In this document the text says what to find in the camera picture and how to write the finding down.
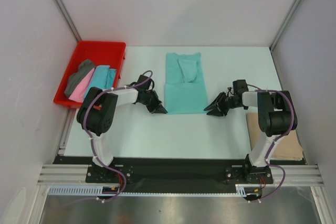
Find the mint green t shirt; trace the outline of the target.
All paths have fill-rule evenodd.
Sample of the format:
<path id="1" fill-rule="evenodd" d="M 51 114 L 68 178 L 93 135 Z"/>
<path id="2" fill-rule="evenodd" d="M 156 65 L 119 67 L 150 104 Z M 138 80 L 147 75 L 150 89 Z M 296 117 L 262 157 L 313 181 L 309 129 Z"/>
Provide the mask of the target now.
<path id="1" fill-rule="evenodd" d="M 207 105 L 201 54 L 167 54 L 164 106 L 168 114 L 200 114 Z"/>

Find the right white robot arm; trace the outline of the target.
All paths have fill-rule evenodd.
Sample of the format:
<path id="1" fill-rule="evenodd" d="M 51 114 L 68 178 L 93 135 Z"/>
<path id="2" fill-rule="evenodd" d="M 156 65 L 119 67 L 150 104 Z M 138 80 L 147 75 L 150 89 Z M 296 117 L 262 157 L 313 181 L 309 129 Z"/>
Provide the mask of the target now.
<path id="1" fill-rule="evenodd" d="M 241 167 L 225 169 L 226 182 L 272 183 L 270 158 L 280 141 L 298 124 L 289 91 L 249 90 L 246 80 L 233 81 L 233 93 L 221 92 L 204 111 L 207 115 L 226 116 L 230 109 L 257 108 L 261 135 L 255 147 L 247 154 Z"/>

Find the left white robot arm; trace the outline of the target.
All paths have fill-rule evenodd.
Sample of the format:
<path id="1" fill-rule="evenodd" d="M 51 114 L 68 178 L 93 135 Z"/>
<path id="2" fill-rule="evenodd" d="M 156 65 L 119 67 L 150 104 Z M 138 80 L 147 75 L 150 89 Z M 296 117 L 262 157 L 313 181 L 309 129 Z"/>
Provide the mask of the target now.
<path id="1" fill-rule="evenodd" d="M 89 89 L 77 113 L 77 122 L 88 134 L 93 153 L 92 161 L 99 166 L 98 176 L 105 182 L 115 178 L 116 169 L 110 164 L 113 161 L 109 140 L 103 137 L 110 130 L 116 108 L 126 104 L 140 103 L 146 106 L 151 114 L 167 114 L 151 78 L 153 72 L 148 70 L 139 75 L 136 82 L 119 88 Z"/>

